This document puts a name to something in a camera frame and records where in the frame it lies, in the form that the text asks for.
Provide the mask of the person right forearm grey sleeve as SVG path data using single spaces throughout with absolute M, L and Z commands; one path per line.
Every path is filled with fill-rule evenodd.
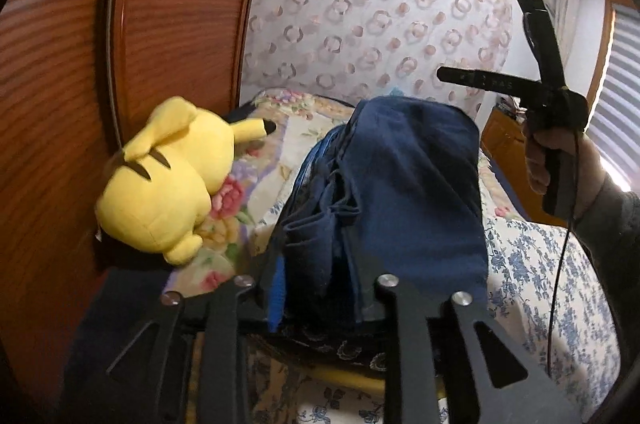
M 575 227 L 610 305 L 620 351 L 639 354 L 639 197 L 607 178 Z

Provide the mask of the person right hand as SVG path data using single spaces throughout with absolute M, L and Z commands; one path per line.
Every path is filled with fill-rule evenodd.
M 578 221 L 597 198 L 606 178 L 598 149 L 585 134 L 574 137 L 573 132 L 559 127 L 533 132 L 528 123 L 524 122 L 522 131 L 525 137 L 527 181 L 533 191 L 540 195 L 547 191 L 551 181 L 546 170 L 546 150 L 562 150 L 573 157 L 578 153 L 579 176 L 574 210 L 574 218 Z

